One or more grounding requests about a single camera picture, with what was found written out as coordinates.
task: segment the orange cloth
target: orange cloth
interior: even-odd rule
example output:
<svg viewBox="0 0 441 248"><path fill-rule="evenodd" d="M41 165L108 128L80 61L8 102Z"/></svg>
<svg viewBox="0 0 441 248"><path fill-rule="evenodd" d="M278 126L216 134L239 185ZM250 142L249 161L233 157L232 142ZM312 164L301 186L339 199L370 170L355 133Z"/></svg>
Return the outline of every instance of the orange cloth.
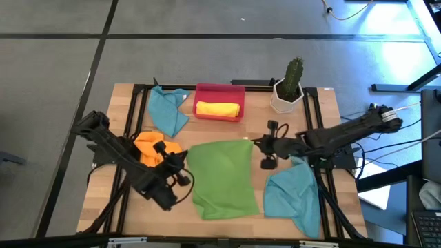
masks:
<svg viewBox="0 0 441 248"><path fill-rule="evenodd" d="M141 151L141 163L155 167L164 158L153 148L153 145L159 141L164 141L164 135L158 132L142 132L138 135L138 138L134 141L136 147ZM182 152L182 148L178 143L173 143L169 141L164 141L166 146L165 151L169 154L170 152L178 153Z"/></svg>

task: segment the blue towel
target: blue towel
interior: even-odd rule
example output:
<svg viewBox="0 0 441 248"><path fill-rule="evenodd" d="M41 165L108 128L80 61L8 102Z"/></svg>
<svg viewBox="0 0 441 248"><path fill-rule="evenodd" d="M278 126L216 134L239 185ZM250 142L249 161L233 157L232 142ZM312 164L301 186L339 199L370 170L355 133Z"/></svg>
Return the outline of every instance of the blue towel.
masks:
<svg viewBox="0 0 441 248"><path fill-rule="evenodd" d="M301 158L291 157L293 167L270 176L265 186L265 217L290 218L310 238L320 233L320 207L316 178Z"/></svg>
<svg viewBox="0 0 441 248"><path fill-rule="evenodd" d="M173 138L188 122L188 116L179 112L178 107L189 95L183 89L164 93L161 86L155 86L150 91L148 111L153 124L164 134Z"/></svg>

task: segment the white paper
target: white paper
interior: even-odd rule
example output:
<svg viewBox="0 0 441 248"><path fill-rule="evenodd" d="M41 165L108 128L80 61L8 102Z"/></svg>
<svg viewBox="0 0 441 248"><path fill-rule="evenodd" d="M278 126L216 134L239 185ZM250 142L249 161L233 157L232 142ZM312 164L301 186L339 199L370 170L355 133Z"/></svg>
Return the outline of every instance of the white paper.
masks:
<svg viewBox="0 0 441 248"><path fill-rule="evenodd" d="M362 164L363 164L363 159L359 158L357 167L362 166ZM386 170L381 168L380 166L370 163L368 165L365 165L365 169L363 170L363 174L361 175L361 178L372 176L385 171ZM360 173L360 169L357 169L356 177L359 173ZM376 207L386 210L390 190L391 190L391 186L387 185L378 189L373 189L367 192L358 193L358 197L360 197L360 199L364 200L367 203L370 203Z"/></svg>

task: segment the desk leg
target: desk leg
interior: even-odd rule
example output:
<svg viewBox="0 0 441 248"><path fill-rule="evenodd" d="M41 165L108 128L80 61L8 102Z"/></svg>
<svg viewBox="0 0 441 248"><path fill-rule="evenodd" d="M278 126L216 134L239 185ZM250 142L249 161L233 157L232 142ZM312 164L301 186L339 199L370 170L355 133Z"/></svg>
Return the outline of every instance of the desk leg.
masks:
<svg viewBox="0 0 441 248"><path fill-rule="evenodd" d="M407 92L419 93L421 90L435 90L440 89L441 86L426 86L427 83L441 76L441 64L435 66L432 70L422 75L419 79L410 85L390 85L390 84L373 84L372 91L374 92Z"/></svg>
<svg viewBox="0 0 441 248"><path fill-rule="evenodd" d="M368 176L360 179L357 184L358 192L365 192L372 189L377 189L394 183L405 181L407 176L413 175L418 178L422 177L421 172L422 161L415 161L399 168L390 169L387 172Z"/></svg>
<svg viewBox="0 0 441 248"><path fill-rule="evenodd" d="M26 163L26 160L7 152L0 152L0 164L1 162L13 162L22 165Z"/></svg>

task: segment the keyboard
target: keyboard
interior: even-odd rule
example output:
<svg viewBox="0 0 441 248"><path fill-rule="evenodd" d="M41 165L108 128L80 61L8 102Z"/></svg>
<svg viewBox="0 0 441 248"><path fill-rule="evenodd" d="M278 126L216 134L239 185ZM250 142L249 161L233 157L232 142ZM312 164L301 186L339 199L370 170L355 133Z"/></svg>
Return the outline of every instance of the keyboard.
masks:
<svg viewBox="0 0 441 248"><path fill-rule="evenodd" d="M412 213L422 247L441 248L441 212L415 211Z"/></svg>

